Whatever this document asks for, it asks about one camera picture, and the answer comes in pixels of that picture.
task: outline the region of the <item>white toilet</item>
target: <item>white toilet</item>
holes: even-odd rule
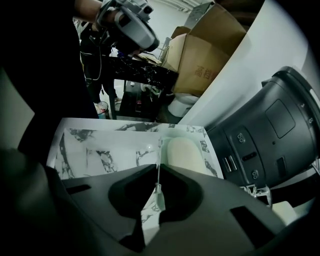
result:
[[[175,98],[168,106],[169,112],[178,118],[183,118],[199,97],[188,93],[175,93]]]

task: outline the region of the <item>dark trousers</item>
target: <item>dark trousers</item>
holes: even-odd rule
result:
[[[115,80],[108,78],[108,63],[106,62],[105,58],[105,56],[102,56],[102,68],[99,80],[93,80],[99,77],[101,66],[100,56],[98,54],[84,55],[81,53],[81,60],[84,66],[84,75],[86,78],[86,86],[94,103],[100,102],[99,94],[102,88],[101,86],[103,86],[104,91],[109,95],[110,102],[112,102],[111,98],[113,98],[114,101],[117,97],[114,87]]]

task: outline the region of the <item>circular port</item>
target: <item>circular port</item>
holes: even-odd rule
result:
[[[144,8],[143,11],[144,11],[145,14],[150,14],[152,12],[152,9],[151,9],[150,6],[147,6],[147,7]]]

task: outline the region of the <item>cardboard box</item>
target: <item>cardboard box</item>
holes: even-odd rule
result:
[[[179,73],[174,93],[201,96],[246,35],[223,7],[215,4],[189,32],[177,27],[162,66]]]

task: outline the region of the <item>white marble surface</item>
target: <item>white marble surface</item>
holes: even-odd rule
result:
[[[170,138],[187,137],[201,151],[206,175],[223,179],[216,153],[201,126],[124,120],[64,118],[59,124],[47,165],[61,179],[119,172],[145,164],[166,163],[164,144]],[[146,244],[159,230],[162,197],[152,193],[141,211]]]

